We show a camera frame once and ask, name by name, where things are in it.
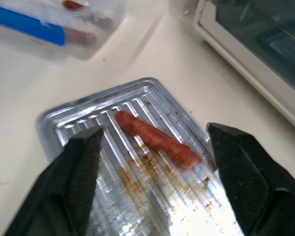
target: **sausage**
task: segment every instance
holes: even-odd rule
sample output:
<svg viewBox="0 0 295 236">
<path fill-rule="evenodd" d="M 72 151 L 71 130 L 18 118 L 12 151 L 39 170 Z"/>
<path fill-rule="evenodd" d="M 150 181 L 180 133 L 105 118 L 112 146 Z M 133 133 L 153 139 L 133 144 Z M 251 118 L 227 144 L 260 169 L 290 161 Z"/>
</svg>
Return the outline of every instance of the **sausage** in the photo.
<svg viewBox="0 0 295 236">
<path fill-rule="evenodd" d="M 179 143 L 128 112 L 117 112 L 115 119 L 123 130 L 132 135 L 139 135 L 143 142 L 155 150 L 164 151 L 170 159 L 180 166 L 191 168 L 195 163 L 202 163 L 201 157 L 193 152 L 190 147 Z"/>
<path fill-rule="evenodd" d="M 84 6 L 82 4 L 79 4 L 79 3 L 72 1 L 72 0 L 65 0 L 62 2 L 62 5 L 65 9 L 67 9 L 69 11 L 79 11 L 84 8 Z"/>
<path fill-rule="evenodd" d="M 67 27 L 63 27 L 63 31 L 67 42 L 78 43 L 85 46 L 91 46 L 96 43 L 96 37 L 92 33 L 82 32 Z"/>
</svg>

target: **plastic container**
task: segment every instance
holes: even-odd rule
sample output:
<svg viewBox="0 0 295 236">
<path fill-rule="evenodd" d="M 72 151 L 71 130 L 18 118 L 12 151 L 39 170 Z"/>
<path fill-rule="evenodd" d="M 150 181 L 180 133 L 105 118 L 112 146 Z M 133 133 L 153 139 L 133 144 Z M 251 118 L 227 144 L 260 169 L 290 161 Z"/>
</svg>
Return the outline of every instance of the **plastic container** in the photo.
<svg viewBox="0 0 295 236">
<path fill-rule="evenodd" d="M 125 0 L 0 0 L 0 35 L 89 59 L 124 16 Z"/>
</svg>

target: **white appliance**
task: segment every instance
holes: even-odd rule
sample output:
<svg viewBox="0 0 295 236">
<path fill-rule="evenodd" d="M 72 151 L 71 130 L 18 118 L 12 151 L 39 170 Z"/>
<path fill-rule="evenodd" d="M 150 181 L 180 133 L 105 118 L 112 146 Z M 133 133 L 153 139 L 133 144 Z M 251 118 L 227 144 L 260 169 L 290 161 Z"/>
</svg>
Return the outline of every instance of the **white appliance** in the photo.
<svg viewBox="0 0 295 236">
<path fill-rule="evenodd" d="M 295 126 L 295 0 L 199 0 L 194 28 Z"/>
</svg>

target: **blue label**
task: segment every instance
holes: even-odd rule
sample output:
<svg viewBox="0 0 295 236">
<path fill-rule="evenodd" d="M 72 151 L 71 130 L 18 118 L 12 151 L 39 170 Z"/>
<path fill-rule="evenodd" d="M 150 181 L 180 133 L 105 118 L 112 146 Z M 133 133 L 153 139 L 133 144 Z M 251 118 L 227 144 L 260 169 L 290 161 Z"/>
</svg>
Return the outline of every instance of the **blue label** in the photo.
<svg viewBox="0 0 295 236">
<path fill-rule="evenodd" d="M 44 41 L 64 46 L 63 28 L 53 24 L 42 25 L 33 17 L 0 7 L 0 25 Z"/>
</svg>

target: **white countertop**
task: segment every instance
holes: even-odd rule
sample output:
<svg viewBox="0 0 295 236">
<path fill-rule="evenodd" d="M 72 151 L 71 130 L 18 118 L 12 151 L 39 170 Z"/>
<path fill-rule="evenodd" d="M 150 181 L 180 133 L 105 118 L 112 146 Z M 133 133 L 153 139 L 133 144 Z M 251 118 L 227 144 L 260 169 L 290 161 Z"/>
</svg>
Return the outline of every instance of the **white countertop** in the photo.
<svg viewBox="0 0 295 236">
<path fill-rule="evenodd" d="M 202 129 L 218 122 L 253 134 L 295 178 L 292 125 L 170 14 L 149 22 L 139 31 L 133 27 L 142 22 L 126 19 L 88 61 L 0 42 L 0 235 L 48 165 L 35 130 L 39 114 L 142 77 L 159 79 Z"/>
</svg>

